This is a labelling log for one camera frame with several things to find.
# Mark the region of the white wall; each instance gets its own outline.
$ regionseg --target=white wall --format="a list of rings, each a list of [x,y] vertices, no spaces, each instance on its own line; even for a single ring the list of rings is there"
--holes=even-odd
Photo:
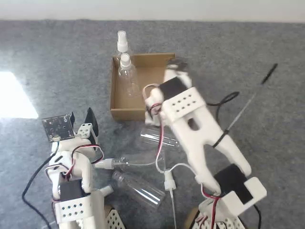
[[[305,22],[305,0],[0,0],[0,19]]]

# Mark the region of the circuit board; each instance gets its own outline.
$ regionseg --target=circuit board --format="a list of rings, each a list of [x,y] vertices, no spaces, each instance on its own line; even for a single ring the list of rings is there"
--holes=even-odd
[[[68,114],[42,120],[49,142],[74,138],[73,127]]]

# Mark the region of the robotic arm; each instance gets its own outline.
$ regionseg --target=robotic arm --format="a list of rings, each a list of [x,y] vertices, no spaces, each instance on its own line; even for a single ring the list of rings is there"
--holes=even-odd
[[[146,123],[159,124],[160,116],[164,125],[171,128],[183,147],[187,160],[195,170],[198,184],[220,196],[216,220],[233,220],[257,201],[266,196],[266,189],[256,178],[247,179],[251,167],[229,135],[224,134],[206,107],[184,64],[173,60],[165,70],[164,82],[151,90],[145,100],[148,111]],[[153,108],[158,106],[158,114]],[[215,176],[207,167],[205,144],[214,146],[232,163]],[[202,214],[211,214],[213,202],[203,202],[199,209]]]
[[[60,229],[78,229],[79,220],[84,229],[105,229],[104,197],[112,188],[92,188],[90,158],[96,157],[94,148],[99,147],[97,122],[90,108],[77,133],[73,121],[74,116],[71,119],[68,115],[43,120],[49,140],[59,142],[58,148],[53,142],[52,153],[57,153],[46,168],[56,220]]]

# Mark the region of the clear plastic bottle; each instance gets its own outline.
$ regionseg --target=clear plastic bottle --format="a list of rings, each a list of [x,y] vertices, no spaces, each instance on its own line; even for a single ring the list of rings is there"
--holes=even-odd
[[[124,90],[127,96],[135,97],[140,94],[137,70],[132,64],[130,56],[127,53],[123,53],[121,55],[119,79],[120,83],[124,86]]]
[[[157,209],[165,196],[164,192],[137,176],[115,171],[112,178],[121,190],[143,206]]]
[[[120,158],[107,158],[99,161],[94,166],[104,169],[120,169],[122,171],[138,172],[139,169],[147,166],[154,168],[156,161],[156,150],[141,151],[137,154],[125,154]],[[158,160],[158,165],[162,170],[165,170],[165,158],[161,153]]]
[[[149,145],[153,145],[155,147],[158,146],[160,139],[160,129],[154,126],[146,126],[142,129],[140,133],[140,141],[147,143]],[[170,130],[164,130],[163,136],[163,146],[162,148],[165,151],[174,151],[180,149],[180,144],[176,140],[175,136],[171,133]]]

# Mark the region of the open cardboard box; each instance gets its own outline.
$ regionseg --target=open cardboard box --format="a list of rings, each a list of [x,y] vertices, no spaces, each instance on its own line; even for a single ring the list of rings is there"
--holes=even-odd
[[[132,63],[137,68],[140,94],[130,98],[126,96],[123,85],[118,80],[120,63],[112,58],[112,78],[110,112],[115,120],[144,120],[145,104],[142,88],[150,83],[162,83],[167,62],[175,57],[174,53],[148,53],[132,56]]]

